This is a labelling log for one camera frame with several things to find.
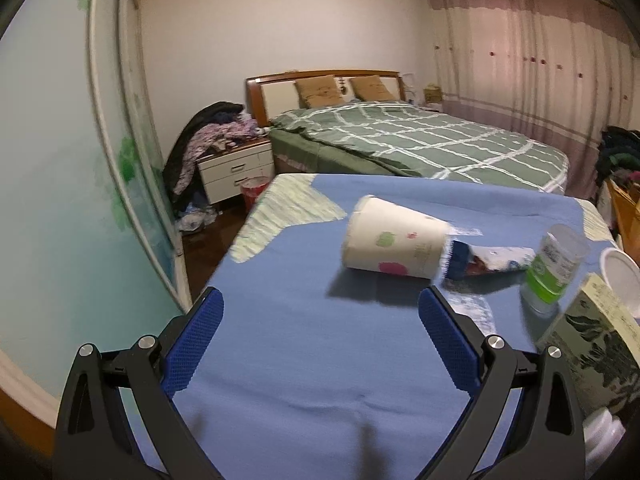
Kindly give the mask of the small white paper cup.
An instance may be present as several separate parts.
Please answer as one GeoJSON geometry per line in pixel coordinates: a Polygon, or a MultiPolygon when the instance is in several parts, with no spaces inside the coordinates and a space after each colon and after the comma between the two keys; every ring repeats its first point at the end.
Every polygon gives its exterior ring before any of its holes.
{"type": "Polygon", "coordinates": [[[608,408],[599,408],[582,424],[586,451],[585,478],[590,479],[612,454],[626,432],[608,408]]]}

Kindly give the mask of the green white tea box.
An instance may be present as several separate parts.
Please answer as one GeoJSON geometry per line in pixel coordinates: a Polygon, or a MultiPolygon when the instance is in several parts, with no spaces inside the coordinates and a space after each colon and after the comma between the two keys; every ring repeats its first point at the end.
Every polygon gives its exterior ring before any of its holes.
{"type": "Polygon", "coordinates": [[[639,325],[600,275],[589,273],[536,341],[567,360],[580,408],[616,414],[639,397],[639,325]]]}

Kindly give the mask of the white plastic bowl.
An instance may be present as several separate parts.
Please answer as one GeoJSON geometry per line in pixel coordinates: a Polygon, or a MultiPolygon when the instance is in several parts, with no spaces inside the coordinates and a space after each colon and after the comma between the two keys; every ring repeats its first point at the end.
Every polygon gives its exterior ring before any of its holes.
{"type": "Polygon", "coordinates": [[[637,263],[626,252],[610,247],[601,252],[600,269],[605,283],[639,321],[640,272],[637,263]]]}

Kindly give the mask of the clear bottle green label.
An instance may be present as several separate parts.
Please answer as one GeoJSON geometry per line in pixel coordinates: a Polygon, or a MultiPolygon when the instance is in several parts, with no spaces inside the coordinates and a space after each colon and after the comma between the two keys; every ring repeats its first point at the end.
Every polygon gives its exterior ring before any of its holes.
{"type": "Polygon", "coordinates": [[[550,315],[589,254],[584,234],[569,226],[550,226],[521,284],[521,297],[539,315],[550,315]]]}

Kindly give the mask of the white floral paper cup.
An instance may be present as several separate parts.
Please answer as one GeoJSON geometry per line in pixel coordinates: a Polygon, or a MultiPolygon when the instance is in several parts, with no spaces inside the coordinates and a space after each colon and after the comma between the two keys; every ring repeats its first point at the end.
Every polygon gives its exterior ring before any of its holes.
{"type": "Polygon", "coordinates": [[[444,220],[366,195],[349,217],[342,263],[354,270],[431,280],[449,231],[444,220]]]}

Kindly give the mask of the sliding wardrobe door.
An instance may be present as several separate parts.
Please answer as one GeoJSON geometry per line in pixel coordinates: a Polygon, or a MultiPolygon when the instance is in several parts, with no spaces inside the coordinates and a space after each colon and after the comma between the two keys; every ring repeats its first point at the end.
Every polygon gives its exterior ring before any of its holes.
{"type": "Polygon", "coordinates": [[[1,374],[47,402],[76,350],[186,306],[134,0],[23,0],[1,37],[1,374]]]}

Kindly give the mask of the blue snack wrapper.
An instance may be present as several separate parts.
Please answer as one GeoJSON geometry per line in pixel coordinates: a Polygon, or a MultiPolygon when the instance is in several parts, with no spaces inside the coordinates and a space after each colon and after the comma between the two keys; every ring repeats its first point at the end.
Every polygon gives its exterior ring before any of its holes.
{"type": "Polygon", "coordinates": [[[488,247],[460,240],[451,244],[446,280],[462,281],[473,276],[520,272],[533,262],[536,252],[529,247],[488,247]]]}

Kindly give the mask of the blue tablecloth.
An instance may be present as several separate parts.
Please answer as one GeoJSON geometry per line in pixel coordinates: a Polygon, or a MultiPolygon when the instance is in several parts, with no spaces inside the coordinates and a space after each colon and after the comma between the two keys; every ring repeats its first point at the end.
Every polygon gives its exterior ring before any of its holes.
{"type": "MultiPolygon", "coordinates": [[[[445,220],[459,240],[537,249],[554,224],[582,234],[590,254],[565,309],[612,246],[597,209],[576,198],[418,178],[319,174],[311,189],[347,215],[374,195],[445,220]]],[[[469,396],[458,390],[420,321],[427,281],[345,269],[348,218],[287,226],[250,260],[226,255],[209,284],[224,318],[174,402],[226,479],[415,479],[469,396]]],[[[469,285],[450,304],[515,349],[534,350],[551,320],[521,303],[518,276],[469,285]]]]}

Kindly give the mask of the wooden desk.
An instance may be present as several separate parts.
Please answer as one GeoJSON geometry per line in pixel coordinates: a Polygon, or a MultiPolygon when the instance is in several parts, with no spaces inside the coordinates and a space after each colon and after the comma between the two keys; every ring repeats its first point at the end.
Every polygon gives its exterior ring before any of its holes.
{"type": "Polygon", "coordinates": [[[639,201],[634,200],[612,179],[606,179],[605,183],[611,194],[623,251],[635,262],[639,262],[639,201]]]}

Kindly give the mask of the dark clothes pile by curtain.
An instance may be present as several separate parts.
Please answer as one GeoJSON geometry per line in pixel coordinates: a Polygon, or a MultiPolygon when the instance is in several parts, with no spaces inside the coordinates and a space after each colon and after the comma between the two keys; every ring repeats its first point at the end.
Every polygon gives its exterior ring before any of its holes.
{"type": "Polygon", "coordinates": [[[596,162],[596,183],[600,186],[616,170],[640,169],[640,136],[638,130],[607,126],[601,132],[596,162]]]}

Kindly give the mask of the white nightstand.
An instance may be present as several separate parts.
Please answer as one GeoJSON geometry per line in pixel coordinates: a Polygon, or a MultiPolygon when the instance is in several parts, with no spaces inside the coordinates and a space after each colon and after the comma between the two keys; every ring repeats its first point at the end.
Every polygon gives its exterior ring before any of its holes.
{"type": "Polygon", "coordinates": [[[241,194],[241,184],[250,178],[274,175],[273,154],[268,139],[253,141],[231,151],[198,160],[198,171],[209,203],[216,204],[241,194]]]}

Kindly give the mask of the red small bin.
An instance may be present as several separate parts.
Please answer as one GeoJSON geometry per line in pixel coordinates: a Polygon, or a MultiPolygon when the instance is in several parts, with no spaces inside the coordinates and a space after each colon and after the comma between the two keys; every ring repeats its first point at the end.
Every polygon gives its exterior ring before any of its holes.
{"type": "Polygon", "coordinates": [[[270,177],[252,177],[244,180],[240,185],[245,209],[250,211],[258,200],[258,197],[270,185],[270,177]]]}

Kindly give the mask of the pile of clothes on nightstand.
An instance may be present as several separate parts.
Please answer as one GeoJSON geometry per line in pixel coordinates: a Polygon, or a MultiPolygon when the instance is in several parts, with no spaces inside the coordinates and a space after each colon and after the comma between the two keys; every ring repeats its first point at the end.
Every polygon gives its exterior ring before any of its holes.
{"type": "Polygon", "coordinates": [[[204,193],[195,177],[196,162],[207,153],[257,140],[262,133],[242,104],[218,101],[197,112],[182,129],[162,172],[165,191],[175,217],[186,210],[196,192],[204,193]]]}

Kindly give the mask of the bed with green plaid duvet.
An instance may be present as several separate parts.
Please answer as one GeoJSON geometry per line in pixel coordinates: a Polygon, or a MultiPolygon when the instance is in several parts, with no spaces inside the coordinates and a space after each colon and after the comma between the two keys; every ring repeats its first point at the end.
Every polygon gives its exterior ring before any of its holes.
{"type": "Polygon", "coordinates": [[[382,174],[562,194],[567,156],[521,133],[405,102],[289,110],[269,129],[282,171],[382,174]]]}

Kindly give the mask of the woven basket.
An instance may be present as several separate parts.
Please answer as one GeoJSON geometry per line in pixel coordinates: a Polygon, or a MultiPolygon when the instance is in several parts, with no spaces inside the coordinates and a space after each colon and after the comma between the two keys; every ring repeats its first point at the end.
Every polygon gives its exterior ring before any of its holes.
{"type": "Polygon", "coordinates": [[[442,102],[442,88],[438,84],[429,84],[423,89],[424,102],[437,104],[442,102]]]}

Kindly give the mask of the pink striped curtain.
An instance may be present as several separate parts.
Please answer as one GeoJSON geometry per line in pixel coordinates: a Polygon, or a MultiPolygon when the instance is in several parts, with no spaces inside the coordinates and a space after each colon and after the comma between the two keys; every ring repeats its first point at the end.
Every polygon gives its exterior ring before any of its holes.
{"type": "Polygon", "coordinates": [[[596,192],[601,133],[631,124],[639,46],[598,0],[426,0],[446,113],[519,132],[568,158],[566,190],[596,192]]]}

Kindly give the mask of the wooden headboard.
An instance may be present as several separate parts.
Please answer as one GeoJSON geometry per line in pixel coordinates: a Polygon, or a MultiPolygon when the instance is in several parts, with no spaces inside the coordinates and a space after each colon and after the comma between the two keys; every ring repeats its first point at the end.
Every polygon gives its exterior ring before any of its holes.
{"type": "Polygon", "coordinates": [[[354,77],[379,76],[387,90],[396,100],[405,101],[406,90],[397,70],[360,70],[359,68],[336,68],[335,70],[288,70],[284,73],[247,78],[245,81],[246,107],[261,127],[268,126],[288,110],[303,107],[295,87],[299,79],[333,76],[345,101],[352,99],[350,81],[354,77]]]}

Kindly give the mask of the right brown pillow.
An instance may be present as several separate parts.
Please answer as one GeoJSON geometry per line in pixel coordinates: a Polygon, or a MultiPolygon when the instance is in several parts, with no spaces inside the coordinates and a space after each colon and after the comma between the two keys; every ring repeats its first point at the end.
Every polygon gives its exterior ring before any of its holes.
{"type": "Polygon", "coordinates": [[[352,77],[349,81],[356,98],[364,102],[392,102],[396,96],[383,84],[378,75],[352,77]]]}

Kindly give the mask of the brown pillow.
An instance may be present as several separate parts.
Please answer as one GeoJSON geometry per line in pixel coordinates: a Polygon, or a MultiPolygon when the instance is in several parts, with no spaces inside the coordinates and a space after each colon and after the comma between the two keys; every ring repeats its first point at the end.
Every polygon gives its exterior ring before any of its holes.
{"type": "Polygon", "coordinates": [[[378,75],[352,77],[349,81],[356,98],[364,102],[392,102],[396,96],[383,84],[378,75]]]}
{"type": "Polygon", "coordinates": [[[341,105],[345,101],[333,75],[299,78],[295,81],[299,101],[306,108],[341,105]]]}

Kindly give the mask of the left brown pillow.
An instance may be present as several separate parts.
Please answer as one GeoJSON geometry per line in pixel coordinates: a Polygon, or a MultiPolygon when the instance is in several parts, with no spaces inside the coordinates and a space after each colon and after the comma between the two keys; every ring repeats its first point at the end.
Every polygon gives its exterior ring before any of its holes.
{"type": "Polygon", "coordinates": [[[299,78],[295,81],[299,101],[306,108],[341,105],[345,101],[333,75],[299,78]]]}

